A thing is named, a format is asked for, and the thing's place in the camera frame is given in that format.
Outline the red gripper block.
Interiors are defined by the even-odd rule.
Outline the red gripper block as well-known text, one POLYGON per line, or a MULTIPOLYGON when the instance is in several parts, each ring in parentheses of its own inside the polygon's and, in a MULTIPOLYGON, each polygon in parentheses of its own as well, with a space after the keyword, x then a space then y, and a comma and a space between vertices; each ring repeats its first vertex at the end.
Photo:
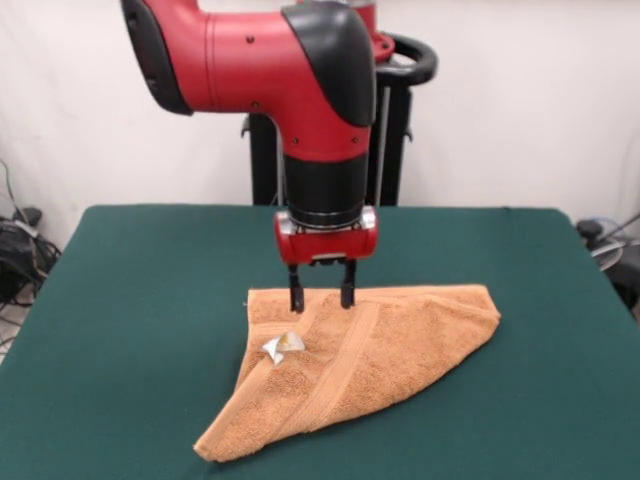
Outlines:
POLYGON ((304 289, 298 266, 321 260, 346 259, 340 287, 341 306, 355 304, 357 261, 373 255, 379 236, 379 222, 373 207, 364 207, 355 224, 339 229, 318 230, 301 227, 293 222, 288 211, 274 216, 276 243, 288 268, 290 310, 304 312, 304 289))

